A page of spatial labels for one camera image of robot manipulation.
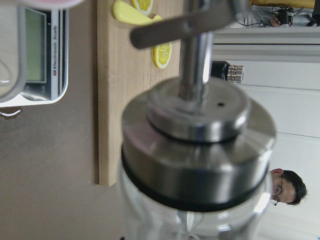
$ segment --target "yellow lemon slice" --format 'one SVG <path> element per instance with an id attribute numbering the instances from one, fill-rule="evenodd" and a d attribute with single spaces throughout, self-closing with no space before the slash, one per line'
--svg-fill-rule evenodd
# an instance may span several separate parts
<path id="1" fill-rule="evenodd" d="M 157 45 L 153 48 L 154 52 L 154 63 L 160 69 L 165 69 L 171 58 L 172 44 L 171 42 L 166 42 Z"/>
<path id="2" fill-rule="evenodd" d="M 144 15 L 149 15 L 154 4 L 154 0 L 132 0 L 132 5 Z"/>

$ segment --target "eyeglasses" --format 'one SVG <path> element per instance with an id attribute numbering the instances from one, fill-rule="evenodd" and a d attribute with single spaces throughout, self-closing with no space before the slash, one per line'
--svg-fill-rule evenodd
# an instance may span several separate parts
<path id="1" fill-rule="evenodd" d="M 275 205 L 275 206 L 277 206 L 277 204 L 278 204 L 278 196 L 279 196 L 279 195 L 281 194 L 281 192 L 282 192 L 282 179 L 283 179 L 283 178 L 282 178 L 282 176 L 281 176 L 281 185 L 276 188 L 274 195 L 273 195 L 272 198 L 270 199 L 270 202 L 271 202 L 273 205 Z"/>

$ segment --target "silver metal cap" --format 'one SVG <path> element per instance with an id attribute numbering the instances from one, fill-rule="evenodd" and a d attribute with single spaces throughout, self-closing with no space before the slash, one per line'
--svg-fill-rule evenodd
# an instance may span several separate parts
<path id="1" fill-rule="evenodd" d="M 238 135 L 246 126 L 251 102 L 239 88 L 209 80 L 201 102 L 179 97 L 180 79 L 156 85 L 149 93 L 147 116 L 152 125 L 171 137 L 214 143 Z"/>

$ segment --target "metal lever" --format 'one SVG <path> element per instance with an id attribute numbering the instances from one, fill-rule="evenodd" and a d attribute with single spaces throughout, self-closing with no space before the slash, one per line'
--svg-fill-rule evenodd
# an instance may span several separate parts
<path id="1" fill-rule="evenodd" d="M 130 40 L 137 49 L 144 49 L 177 39 L 187 39 L 223 28 L 248 9 L 248 0 L 221 0 L 210 9 L 135 28 L 130 33 Z"/>

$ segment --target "black hair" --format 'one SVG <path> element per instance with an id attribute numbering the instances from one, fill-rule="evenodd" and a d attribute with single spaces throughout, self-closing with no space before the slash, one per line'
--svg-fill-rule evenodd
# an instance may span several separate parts
<path id="1" fill-rule="evenodd" d="M 306 195 L 307 188 L 301 177 L 296 174 L 294 171 L 283 170 L 283 174 L 281 175 L 285 180 L 292 183 L 295 189 L 295 199 L 292 202 L 288 202 L 288 205 L 298 205 Z"/>

